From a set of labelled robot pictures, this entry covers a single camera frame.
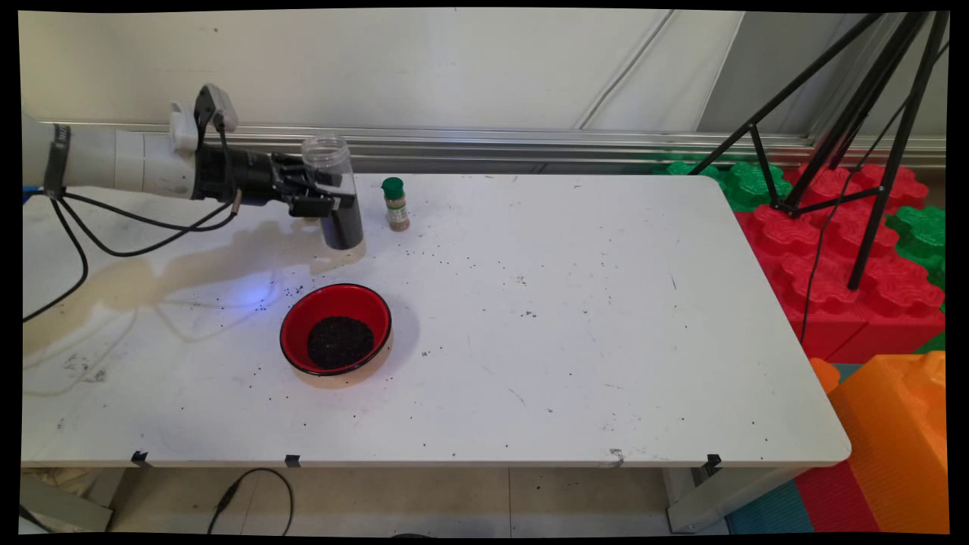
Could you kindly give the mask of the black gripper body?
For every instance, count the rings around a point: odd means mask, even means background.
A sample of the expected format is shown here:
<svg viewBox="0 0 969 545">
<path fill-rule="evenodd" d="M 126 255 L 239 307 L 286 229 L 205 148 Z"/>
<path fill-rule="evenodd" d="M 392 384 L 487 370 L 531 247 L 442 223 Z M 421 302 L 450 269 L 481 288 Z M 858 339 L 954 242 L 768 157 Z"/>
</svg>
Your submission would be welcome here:
<svg viewBox="0 0 969 545">
<path fill-rule="evenodd" d="M 225 203 L 235 199 L 239 191 L 243 204 L 281 201 L 282 194 L 273 182 L 273 167 L 273 156 L 270 153 L 203 145 L 196 154 L 196 179 L 192 198 Z"/>
</svg>

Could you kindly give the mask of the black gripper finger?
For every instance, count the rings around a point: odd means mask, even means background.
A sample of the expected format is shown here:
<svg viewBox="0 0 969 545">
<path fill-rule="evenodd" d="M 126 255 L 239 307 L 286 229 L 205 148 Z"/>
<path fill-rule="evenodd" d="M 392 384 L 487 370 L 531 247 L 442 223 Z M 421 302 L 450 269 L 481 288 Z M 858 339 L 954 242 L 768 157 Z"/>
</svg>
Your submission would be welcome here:
<svg viewBox="0 0 969 545">
<path fill-rule="evenodd" d="M 335 185 L 331 173 L 307 165 L 304 160 L 285 153 L 273 153 L 273 172 L 286 184 L 304 187 Z"/>
<path fill-rule="evenodd" d="M 356 191 L 332 185 L 298 187 L 284 193 L 284 203 L 293 217 L 325 218 L 337 210 L 349 210 L 356 203 Z"/>
</svg>

